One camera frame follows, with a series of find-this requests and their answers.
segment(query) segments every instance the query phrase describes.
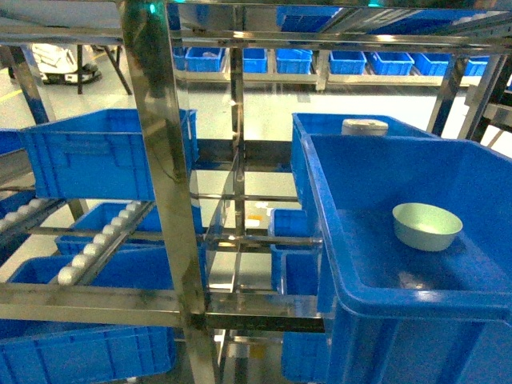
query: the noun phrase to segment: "concrete floor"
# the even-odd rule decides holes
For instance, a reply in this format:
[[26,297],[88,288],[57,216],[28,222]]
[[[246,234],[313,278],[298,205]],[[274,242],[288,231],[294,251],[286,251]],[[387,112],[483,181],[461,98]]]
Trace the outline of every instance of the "concrete floor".
[[[126,95],[110,63],[104,54],[98,56],[103,79],[85,85],[84,95],[78,96],[75,86],[47,86],[57,118],[68,118],[102,108],[134,108],[134,98]],[[130,82],[126,60],[121,65]],[[341,87],[322,94],[314,91],[300,92],[296,86],[285,86],[273,93],[272,86],[259,86],[246,90],[245,127],[246,139],[291,140],[291,114],[293,112],[384,114],[425,129],[432,111],[437,90],[411,87]],[[467,112],[464,92],[457,96],[452,114],[444,133],[446,138],[456,138]],[[193,85],[190,88],[189,108],[198,110],[199,138],[231,138],[230,90],[228,86],[210,86],[207,89]],[[19,90],[6,71],[0,72],[0,126],[24,128],[34,124],[30,111]],[[488,143],[496,129],[489,129],[483,143]],[[512,155],[512,135],[505,133],[494,148]],[[203,193],[221,193],[227,172],[199,171],[198,187]],[[291,174],[248,173],[247,194],[276,194],[294,196]],[[97,201],[89,201],[89,206]],[[247,203],[248,226],[267,228],[270,209],[282,206],[297,208],[297,203]],[[207,226],[216,207],[215,201],[202,201],[203,225]],[[73,222],[67,207],[46,220],[44,225],[68,226]],[[227,226],[234,226],[230,212]],[[49,256],[56,251],[54,239],[48,236],[32,236],[10,260],[0,268],[0,282],[4,282],[18,266],[35,256]],[[214,266],[216,282],[229,281],[234,255],[220,254]],[[240,283],[270,285],[270,256],[247,254],[242,261]]]

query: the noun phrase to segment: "blue plastic crate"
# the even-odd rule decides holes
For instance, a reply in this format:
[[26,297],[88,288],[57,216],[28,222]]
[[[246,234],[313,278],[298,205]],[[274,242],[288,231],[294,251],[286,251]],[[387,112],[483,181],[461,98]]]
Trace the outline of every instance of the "blue plastic crate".
[[185,55],[187,48],[173,48],[174,66],[177,70],[185,70]]
[[[197,156],[196,111],[180,115],[190,171]],[[154,200],[137,110],[100,110],[19,134],[40,198]]]
[[372,34],[431,33],[461,18],[470,18],[485,11],[474,10],[423,10],[388,26],[373,30]]
[[[10,281],[48,283],[71,259],[30,260]],[[165,249],[119,252],[92,285],[172,289]],[[167,372],[176,361],[172,328],[20,320],[0,323],[0,382],[5,384],[110,382]]]
[[[303,210],[275,209],[270,213],[269,236],[309,237],[306,212]],[[308,246],[271,245],[270,284],[273,290],[282,290],[282,257],[286,254],[309,254]]]
[[294,175],[298,200],[301,204],[304,203],[302,198],[304,188],[309,184],[301,137],[304,134],[341,134],[343,121],[347,118],[372,118],[386,122],[389,126],[388,136],[436,138],[432,134],[388,116],[371,114],[293,114],[291,170]]
[[471,58],[467,63],[465,76],[482,76],[486,70],[489,56],[481,58]]
[[276,24],[282,32],[318,32],[340,9],[337,6],[278,6]]
[[0,155],[23,148],[18,130],[0,129]]
[[220,72],[225,52],[223,48],[190,48],[185,56],[186,68],[190,72]]
[[333,50],[329,60],[332,74],[362,74],[365,71],[366,57],[363,52]]
[[450,54],[410,54],[414,66],[425,76],[444,76]]
[[[307,215],[318,217],[336,292],[324,317],[327,382],[508,382],[512,161],[467,141],[302,143],[314,197]],[[445,208],[464,229],[442,252],[409,248],[393,231],[391,211],[403,202]]]
[[414,65],[412,57],[403,52],[371,52],[366,56],[376,74],[407,76]]
[[249,74],[266,74],[268,58],[263,48],[243,50],[243,71]]
[[[318,257],[313,250],[284,253],[280,294],[316,295],[317,265]],[[282,375],[288,380],[325,382],[328,362],[329,351],[325,334],[284,333],[281,369]]]
[[[9,212],[15,212],[20,206],[28,204],[35,198],[35,192],[26,190],[17,192],[9,197],[0,200],[0,219]],[[3,264],[29,237],[28,234],[19,234],[12,237],[7,244],[0,246],[0,265]]]
[[309,74],[312,50],[276,50],[279,74]]
[[[71,228],[75,230],[99,230],[101,231],[104,226],[110,223],[110,221],[119,215],[121,210],[124,210],[126,204],[116,202],[104,202],[98,204],[95,208],[89,211],[87,214],[80,217]],[[197,234],[203,233],[202,220],[201,220],[201,209],[198,207],[192,208],[194,216],[194,227]],[[137,231],[142,232],[162,232],[162,226],[160,224],[160,218],[158,216],[157,208],[153,208],[151,212],[142,220],[140,225],[137,227]],[[92,238],[79,237],[79,236],[59,236],[55,239],[55,244],[61,254],[78,254],[83,248],[92,242]],[[149,240],[136,240],[128,239],[122,246],[122,250],[136,250],[140,248],[163,246],[163,240],[161,241],[149,241]]]

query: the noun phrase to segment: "metal pole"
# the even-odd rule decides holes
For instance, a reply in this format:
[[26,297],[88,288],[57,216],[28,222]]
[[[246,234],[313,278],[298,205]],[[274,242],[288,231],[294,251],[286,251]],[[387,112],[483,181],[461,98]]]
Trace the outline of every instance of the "metal pole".
[[206,313],[206,296],[190,207],[166,2],[121,0],[118,10],[194,381],[218,383],[213,333],[198,321]]
[[119,66],[121,64],[121,46],[117,46],[115,49],[115,62]]
[[[243,30],[244,8],[233,6],[233,25],[236,30]],[[245,170],[246,170],[246,144],[244,139],[243,116],[243,50],[232,48],[230,52],[231,64],[231,124],[233,127],[233,151],[238,163],[234,169],[234,194],[245,194]],[[246,232],[246,204],[244,201],[235,200],[235,225],[237,234]]]
[[124,86],[126,93],[128,94],[128,96],[131,96],[132,92],[131,92],[130,86],[128,85],[128,82],[126,81],[125,76],[122,74],[121,69],[119,68],[119,62],[118,61],[116,62],[116,60],[115,60],[114,56],[112,55],[112,52],[110,52],[110,48],[108,46],[104,46],[103,49],[106,53],[106,56],[109,58],[110,63],[112,64],[112,67],[115,70],[115,73],[118,74],[118,78],[121,81],[122,86]]
[[317,85],[316,90],[326,90],[327,78],[329,77],[329,53],[328,50],[320,50],[317,60]]
[[458,138],[468,138],[480,142],[490,120],[484,117],[489,103],[498,103],[505,92],[506,84],[512,75],[512,56],[492,55],[486,71],[477,87],[473,100],[478,101],[470,107]]
[[87,202],[85,200],[69,200],[67,205],[70,208],[71,215],[75,221],[80,219],[81,216],[89,211],[89,207],[87,206]]
[[36,124],[55,120],[48,95],[43,88],[41,73],[28,46],[9,47],[14,62],[14,74],[25,96]]
[[83,72],[83,46],[77,46],[77,84],[78,84],[78,94],[83,94],[83,84],[82,84],[82,72]]
[[439,89],[438,98],[435,101],[432,115],[430,116],[427,132],[441,136],[445,128],[455,96],[461,87],[462,77],[466,72],[467,58],[452,55],[445,76]]

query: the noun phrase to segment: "white container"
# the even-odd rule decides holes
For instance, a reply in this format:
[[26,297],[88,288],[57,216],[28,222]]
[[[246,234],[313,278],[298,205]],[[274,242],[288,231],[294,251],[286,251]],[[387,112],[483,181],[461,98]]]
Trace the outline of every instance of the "white container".
[[348,136],[386,136],[388,125],[370,118],[346,118],[343,120],[342,134]]

